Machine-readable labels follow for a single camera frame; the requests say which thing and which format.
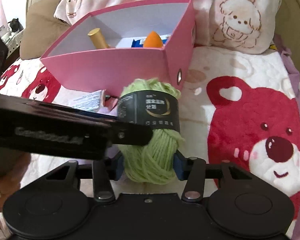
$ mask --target brown pillow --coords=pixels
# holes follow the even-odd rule
[[[61,0],[40,0],[29,7],[26,28],[20,44],[20,58],[32,59],[42,54],[64,33],[69,25],[53,14]]]

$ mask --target yarn skein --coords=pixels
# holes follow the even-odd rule
[[[168,83],[157,79],[136,79],[123,89],[121,97],[135,91],[156,90],[179,98],[181,93]],[[124,156],[127,176],[135,182],[149,182],[164,185],[174,177],[173,154],[184,139],[174,130],[154,129],[153,137],[146,146],[119,145]]]

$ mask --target gold tube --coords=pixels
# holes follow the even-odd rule
[[[101,33],[100,28],[95,28],[88,33],[93,45],[96,49],[108,49],[109,45],[106,43],[104,36]]]

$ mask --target bear nose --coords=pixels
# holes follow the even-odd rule
[[[36,90],[35,90],[35,93],[36,93],[36,94],[41,93],[41,92],[44,90],[44,88],[45,88],[45,85],[40,84],[39,86],[37,86],[37,88],[36,88]]]
[[[292,157],[293,146],[282,137],[271,136],[266,141],[266,151],[270,159],[276,163],[284,163]]]

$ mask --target pink box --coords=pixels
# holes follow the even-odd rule
[[[158,78],[181,90],[195,37],[192,0],[142,0],[88,13],[42,55],[41,61],[67,89],[108,90],[119,96],[136,78]],[[88,32],[101,31],[113,49],[96,50]],[[162,48],[130,48],[151,31],[172,34]]]

